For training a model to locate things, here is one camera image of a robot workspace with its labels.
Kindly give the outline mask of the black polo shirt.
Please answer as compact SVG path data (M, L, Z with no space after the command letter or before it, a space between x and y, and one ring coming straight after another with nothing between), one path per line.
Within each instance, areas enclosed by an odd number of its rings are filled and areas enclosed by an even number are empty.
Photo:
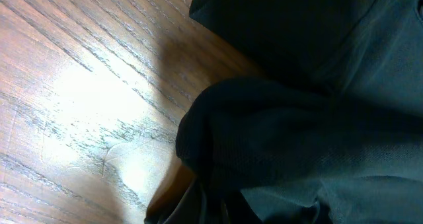
M192 0L267 78L204 90L146 223L421 223L422 0Z

